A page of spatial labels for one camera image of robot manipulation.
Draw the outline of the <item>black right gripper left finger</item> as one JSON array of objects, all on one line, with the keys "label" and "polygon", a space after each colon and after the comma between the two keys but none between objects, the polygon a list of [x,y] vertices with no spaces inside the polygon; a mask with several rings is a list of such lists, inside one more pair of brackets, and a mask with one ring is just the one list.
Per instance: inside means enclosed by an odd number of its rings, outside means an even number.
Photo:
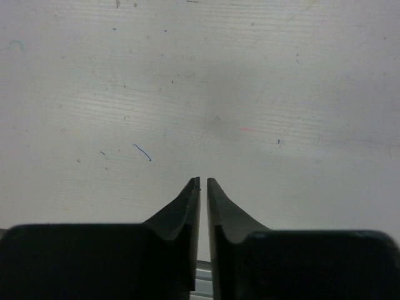
[{"label": "black right gripper left finger", "polygon": [[141,223],[23,224],[1,238],[2,299],[189,299],[200,180]]}]

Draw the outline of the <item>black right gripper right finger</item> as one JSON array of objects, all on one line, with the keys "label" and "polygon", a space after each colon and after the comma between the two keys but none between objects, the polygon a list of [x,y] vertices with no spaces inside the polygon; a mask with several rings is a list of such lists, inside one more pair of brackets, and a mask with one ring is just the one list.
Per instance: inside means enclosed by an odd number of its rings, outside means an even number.
[{"label": "black right gripper right finger", "polygon": [[275,230],[207,180],[215,299],[398,299],[399,246],[370,230]]}]

